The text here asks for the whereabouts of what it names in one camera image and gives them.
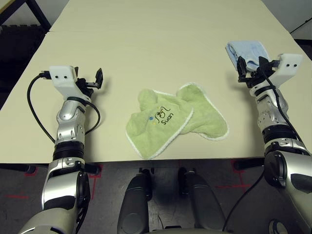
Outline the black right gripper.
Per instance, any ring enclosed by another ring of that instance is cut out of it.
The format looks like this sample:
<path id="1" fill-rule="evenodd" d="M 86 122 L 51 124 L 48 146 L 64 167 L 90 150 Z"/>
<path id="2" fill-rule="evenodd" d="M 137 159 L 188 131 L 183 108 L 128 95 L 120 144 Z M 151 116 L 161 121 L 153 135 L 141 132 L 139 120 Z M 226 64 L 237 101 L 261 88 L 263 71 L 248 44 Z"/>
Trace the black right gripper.
<path id="1" fill-rule="evenodd" d="M 259 67 L 256 71 L 251 72 L 250 77 L 246 77 L 247 74 L 247 64 L 245 59 L 242 56 L 238 57 L 237 60 L 237 71 L 238 71 L 238 82 L 246 83 L 248 88 L 253 88 L 256 85 L 262 83 L 266 80 L 266 77 L 271 76 L 275 71 L 274 66 L 270 65 L 270 62 L 267 58 L 259 56 Z"/>

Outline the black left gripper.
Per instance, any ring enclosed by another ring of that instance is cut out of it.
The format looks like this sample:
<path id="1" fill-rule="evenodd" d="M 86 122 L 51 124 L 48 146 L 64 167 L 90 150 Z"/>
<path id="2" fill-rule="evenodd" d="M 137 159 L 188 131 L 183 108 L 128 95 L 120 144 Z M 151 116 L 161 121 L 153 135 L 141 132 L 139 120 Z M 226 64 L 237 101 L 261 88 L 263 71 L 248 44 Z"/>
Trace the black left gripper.
<path id="1" fill-rule="evenodd" d="M 74 67 L 75 74 L 78 76 L 78 67 Z M 77 79 L 77 87 L 79 90 L 86 95 L 87 97 L 91 98 L 94 93 L 94 88 L 100 89 L 103 83 L 103 71 L 99 68 L 96 72 L 96 81 L 95 82 L 87 82 L 84 78 Z"/>

